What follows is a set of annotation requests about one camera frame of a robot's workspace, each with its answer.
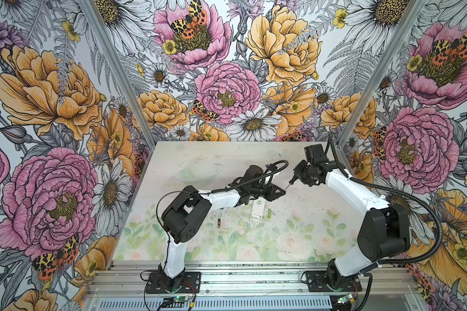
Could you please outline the white remote control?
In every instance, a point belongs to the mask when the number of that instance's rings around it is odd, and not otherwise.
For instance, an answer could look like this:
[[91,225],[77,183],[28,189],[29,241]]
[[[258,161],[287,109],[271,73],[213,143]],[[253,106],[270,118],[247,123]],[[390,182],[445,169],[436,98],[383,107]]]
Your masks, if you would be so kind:
[[262,221],[264,211],[265,211],[265,206],[266,206],[266,199],[257,198],[253,200],[250,219],[255,222]]

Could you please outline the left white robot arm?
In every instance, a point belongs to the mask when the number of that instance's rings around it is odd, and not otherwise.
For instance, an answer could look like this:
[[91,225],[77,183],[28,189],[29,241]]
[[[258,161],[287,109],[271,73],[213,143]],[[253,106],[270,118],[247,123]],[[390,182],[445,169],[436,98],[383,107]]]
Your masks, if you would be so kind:
[[186,186],[162,212],[158,221],[167,233],[164,260],[158,267],[163,278],[174,280],[185,271],[187,243],[199,232],[210,212],[247,205],[260,198],[273,202],[286,191],[273,183],[274,176],[289,165],[286,160],[268,164],[266,168],[251,165],[243,176],[226,187],[198,190]]

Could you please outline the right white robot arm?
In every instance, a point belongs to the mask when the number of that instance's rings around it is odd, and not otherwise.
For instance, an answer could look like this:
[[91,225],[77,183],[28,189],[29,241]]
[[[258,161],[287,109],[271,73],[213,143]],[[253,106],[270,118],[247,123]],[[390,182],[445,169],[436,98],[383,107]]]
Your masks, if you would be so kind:
[[329,284],[368,272],[382,260],[407,251],[411,244],[409,216],[401,205],[394,205],[374,194],[361,180],[355,179],[338,161],[330,161],[321,144],[307,146],[306,156],[293,170],[293,179],[310,187],[325,184],[341,195],[362,221],[357,245],[329,261]]

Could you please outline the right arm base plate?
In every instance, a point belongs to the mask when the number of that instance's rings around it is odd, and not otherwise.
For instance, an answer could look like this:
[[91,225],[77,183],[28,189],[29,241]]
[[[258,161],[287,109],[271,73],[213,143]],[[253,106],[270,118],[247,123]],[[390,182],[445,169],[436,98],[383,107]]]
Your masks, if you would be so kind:
[[305,271],[300,277],[300,282],[305,284],[310,292],[360,292],[363,289],[356,275],[343,277],[324,270]]

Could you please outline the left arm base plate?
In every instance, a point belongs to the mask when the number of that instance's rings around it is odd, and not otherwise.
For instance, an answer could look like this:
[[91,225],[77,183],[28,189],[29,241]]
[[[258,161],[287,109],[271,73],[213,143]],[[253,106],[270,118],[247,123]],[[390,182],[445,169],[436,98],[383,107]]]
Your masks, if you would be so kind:
[[175,278],[164,272],[151,271],[145,278],[146,294],[198,294],[201,288],[201,272],[179,273]]

